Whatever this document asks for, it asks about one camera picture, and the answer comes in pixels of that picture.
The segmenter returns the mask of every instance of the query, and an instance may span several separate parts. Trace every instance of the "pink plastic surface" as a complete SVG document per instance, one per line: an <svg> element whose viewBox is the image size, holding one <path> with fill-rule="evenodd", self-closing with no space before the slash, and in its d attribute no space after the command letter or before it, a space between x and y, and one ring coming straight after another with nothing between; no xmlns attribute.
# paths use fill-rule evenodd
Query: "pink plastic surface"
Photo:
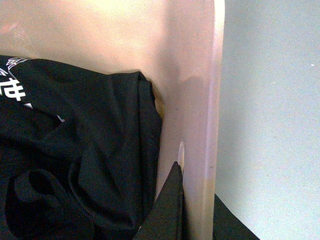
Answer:
<svg viewBox="0 0 320 240"><path fill-rule="evenodd" d="M224 13L223 0L0 0L1 55L153 82L165 106L157 192L178 161L193 240L212 239Z"/></svg>

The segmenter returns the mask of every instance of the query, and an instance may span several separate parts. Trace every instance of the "gray wall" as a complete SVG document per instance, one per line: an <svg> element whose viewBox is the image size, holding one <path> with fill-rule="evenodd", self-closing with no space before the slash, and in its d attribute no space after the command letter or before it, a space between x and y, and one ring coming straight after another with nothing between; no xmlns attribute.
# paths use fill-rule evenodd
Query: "gray wall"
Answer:
<svg viewBox="0 0 320 240"><path fill-rule="evenodd" d="M261 240L320 240L320 1L225 7L216 194Z"/></svg>

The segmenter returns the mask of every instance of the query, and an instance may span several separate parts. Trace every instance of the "black fabric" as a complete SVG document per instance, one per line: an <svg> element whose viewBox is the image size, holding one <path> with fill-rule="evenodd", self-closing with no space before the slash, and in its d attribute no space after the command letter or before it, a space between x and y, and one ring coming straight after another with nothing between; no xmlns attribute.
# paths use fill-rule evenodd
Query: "black fabric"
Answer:
<svg viewBox="0 0 320 240"><path fill-rule="evenodd" d="M133 240L181 240L183 177L175 162L152 208Z"/></svg>
<svg viewBox="0 0 320 240"><path fill-rule="evenodd" d="M259 240L234 216L217 195L214 195L213 240Z"/></svg>
<svg viewBox="0 0 320 240"><path fill-rule="evenodd" d="M162 121L151 83L140 72L104 75L44 59L0 56L0 68L3 204L13 191L6 183L41 171L83 210L95 239L132 239L156 190Z"/></svg>

